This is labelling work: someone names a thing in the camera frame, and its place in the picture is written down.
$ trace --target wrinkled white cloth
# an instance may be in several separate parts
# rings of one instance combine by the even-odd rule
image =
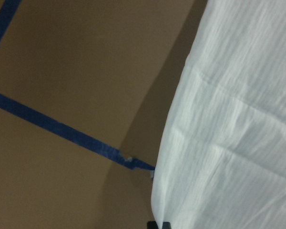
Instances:
[[[172,229],[286,229],[286,0],[208,1],[152,209]]]

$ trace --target black object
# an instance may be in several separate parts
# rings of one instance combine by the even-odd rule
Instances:
[[[147,229],[159,229],[156,221],[147,222]],[[162,225],[162,229],[172,229],[171,224],[169,222],[164,222]]]

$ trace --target brown surface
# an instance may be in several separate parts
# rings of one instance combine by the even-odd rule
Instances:
[[[0,93],[155,165],[205,6],[193,2],[24,0],[0,44]],[[0,110],[0,228],[144,229],[151,187]]]

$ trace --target blue tape strip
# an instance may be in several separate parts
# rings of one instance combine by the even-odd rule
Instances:
[[[0,41],[12,20],[21,0],[5,0],[0,9]]]
[[[70,126],[59,123],[56,120],[1,94],[0,108],[129,169],[141,168],[146,170],[154,170],[153,166],[139,159],[132,158],[126,160],[118,149],[113,148],[78,130],[75,130]]]
[[[7,27],[9,26],[10,21],[12,20],[20,2],[21,0],[4,1],[3,6],[0,9],[0,41]],[[141,168],[154,170],[153,166],[136,158],[126,160],[118,149],[113,148],[65,124],[59,123],[56,120],[1,94],[0,108],[129,169]]]

